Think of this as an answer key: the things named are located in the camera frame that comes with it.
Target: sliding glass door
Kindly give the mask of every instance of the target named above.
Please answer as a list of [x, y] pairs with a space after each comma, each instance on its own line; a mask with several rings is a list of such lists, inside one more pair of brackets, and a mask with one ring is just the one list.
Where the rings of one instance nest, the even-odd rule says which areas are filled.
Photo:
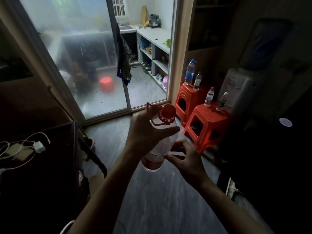
[[[67, 103], [76, 104], [85, 120], [131, 110], [127, 87], [116, 76], [112, 0], [16, 1], [20, 8], [7, 0], [15, 12], [24, 11], [31, 20], [30, 35], [39, 46], [38, 54], [48, 56], [49, 67], [57, 68], [57, 84], [71, 95]], [[36, 43], [35, 35], [41, 43]]]

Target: water bottle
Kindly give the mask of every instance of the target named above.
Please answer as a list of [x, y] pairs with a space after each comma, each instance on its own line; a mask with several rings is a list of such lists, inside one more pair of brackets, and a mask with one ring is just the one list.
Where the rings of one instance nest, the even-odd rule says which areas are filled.
[[194, 83], [194, 87], [193, 87], [194, 91], [198, 91], [199, 90], [200, 82], [201, 82], [201, 72], [198, 72], [198, 75], [195, 78], [195, 83]]
[[[161, 110], [158, 112], [152, 120], [151, 124], [153, 127], [157, 129], [165, 129], [172, 126], [177, 126], [175, 121], [175, 114], [176, 109], [171, 104], [166, 104], [165, 106], [160, 105], [151, 105], [150, 103], [146, 104], [146, 110], [148, 111], [149, 106], [151, 107], [161, 107]], [[167, 137], [161, 141], [142, 159], [143, 168], [148, 172], [155, 172], [163, 164], [165, 160], [163, 155], [169, 153], [170, 149], [172, 148], [174, 142], [177, 140], [178, 134], [175, 133], [174, 135]]]
[[213, 95], [214, 95], [214, 87], [211, 87], [205, 100], [206, 107], [210, 107], [211, 101], [213, 99]]
[[186, 68], [186, 75], [185, 75], [185, 81], [184, 81], [185, 85], [192, 84], [194, 71], [195, 71], [195, 60], [192, 59], [188, 67]]
[[216, 107], [217, 111], [222, 111], [223, 107], [227, 101], [227, 95], [229, 94], [229, 92], [224, 92], [224, 95], [220, 98], [218, 106]]

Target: gray tile floor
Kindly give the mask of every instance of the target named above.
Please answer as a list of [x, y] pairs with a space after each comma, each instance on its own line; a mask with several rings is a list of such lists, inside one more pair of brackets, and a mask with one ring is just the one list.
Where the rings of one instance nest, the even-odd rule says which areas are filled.
[[[122, 153], [130, 125], [130, 116], [88, 127], [95, 138], [95, 150], [101, 161], [112, 168]], [[182, 131], [178, 139], [185, 136]], [[217, 182], [220, 171], [203, 159], [208, 176]], [[100, 170], [92, 161], [84, 164], [85, 175]], [[155, 173], [146, 172], [140, 163], [127, 188], [114, 234], [226, 233], [223, 225], [204, 199], [171, 163], [164, 161]]]
[[[89, 93], [74, 96], [85, 118], [127, 108], [123, 84], [116, 76], [116, 72], [117, 68], [99, 72], [99, 78], [107, 76], [112, 78], [115, 88], [112, 92], [103, 92], [99, 84], [95, 83]], [[143, 72], [142, 67], [132, 68], [131, 75], [128, 92], [132, 108], [144, 105], [146, 102], [166, 99], [166, 93], [149, 74]]]

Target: white countertop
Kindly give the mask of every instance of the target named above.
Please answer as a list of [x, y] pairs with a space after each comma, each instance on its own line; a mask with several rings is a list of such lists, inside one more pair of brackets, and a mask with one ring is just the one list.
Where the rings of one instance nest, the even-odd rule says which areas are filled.
[[171, 33], [163, 28], [143, 28], [140, 26], [133, 26], [136, 31], [146, 38], [148, 41], [154, 43], [157, 47], [165, 53], [170, 54], [170, 48], [163, 44], [167, 39], [170, 39]]

